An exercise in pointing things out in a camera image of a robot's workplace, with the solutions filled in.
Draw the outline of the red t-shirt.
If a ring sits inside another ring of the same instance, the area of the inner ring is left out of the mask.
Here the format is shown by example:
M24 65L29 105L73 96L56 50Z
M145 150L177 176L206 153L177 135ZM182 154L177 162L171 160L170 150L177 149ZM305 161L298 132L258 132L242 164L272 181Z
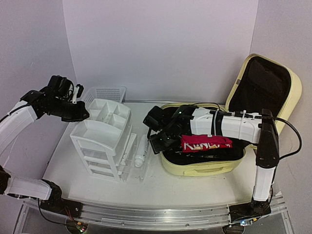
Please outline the red t-shirt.
M223 136L183 135L181 147L184 153L209 151L212 149L232 148L233 142Z

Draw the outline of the white cylindrical bottle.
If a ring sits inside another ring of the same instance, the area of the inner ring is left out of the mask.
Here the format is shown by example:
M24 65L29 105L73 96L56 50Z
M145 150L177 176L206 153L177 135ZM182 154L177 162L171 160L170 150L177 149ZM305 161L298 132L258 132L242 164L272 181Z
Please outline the white cylindrical bottle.
M141 167L143 163L145 162L148 147L149 147L149 141L148 141L147 135L142 135L139 141L138 147L137 147L136 155L135 155L136 167Z

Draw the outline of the white plastic drawer organizer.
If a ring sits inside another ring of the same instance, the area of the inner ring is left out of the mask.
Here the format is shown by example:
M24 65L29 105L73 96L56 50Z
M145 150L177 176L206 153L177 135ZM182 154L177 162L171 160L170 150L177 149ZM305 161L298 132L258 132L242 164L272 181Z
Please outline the white plastic drawer organizer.
M94 99L87 105L90 117L77 124L70 134L74 147L89 175L118 182L128 176L145 178L148 153L141 167L135 155L141 136L135 133L132 112L126 105Z

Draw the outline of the white perforated plastic basket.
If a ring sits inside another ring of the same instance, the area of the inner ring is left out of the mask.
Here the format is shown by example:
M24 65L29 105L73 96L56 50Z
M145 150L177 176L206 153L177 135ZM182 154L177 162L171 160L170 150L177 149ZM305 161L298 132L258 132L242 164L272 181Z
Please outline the white perforated plastic basket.
M81 100L86 104L91 103L93 99L96 98L122 102L124 100L126 91L127 89L124 86L96 86L88 89Z

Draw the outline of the pale yellow hard-shell suitcase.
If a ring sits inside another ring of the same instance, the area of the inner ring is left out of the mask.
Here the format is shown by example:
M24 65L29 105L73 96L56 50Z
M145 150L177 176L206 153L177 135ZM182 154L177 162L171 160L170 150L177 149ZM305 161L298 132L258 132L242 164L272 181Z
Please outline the pale yellow hard-shell suitcase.
M176 176L227 173L242 161L246 147L258 149L256 164L279 163L279 134L302 94L300 78L266 57L244 61L222 108L211 103L154 107L150 144L163 167Z

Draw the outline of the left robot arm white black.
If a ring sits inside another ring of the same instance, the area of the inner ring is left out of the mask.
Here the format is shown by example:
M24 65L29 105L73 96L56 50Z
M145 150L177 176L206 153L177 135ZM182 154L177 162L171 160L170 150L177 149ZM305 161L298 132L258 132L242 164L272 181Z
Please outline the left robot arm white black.
M65 201L51 194L51 185L39 177L65 123L89 117L84 102L77 100L82 90L81 85L70 88L69 97L48 87L29 91L0 120L2 195L46 200L55 213L65 209Z

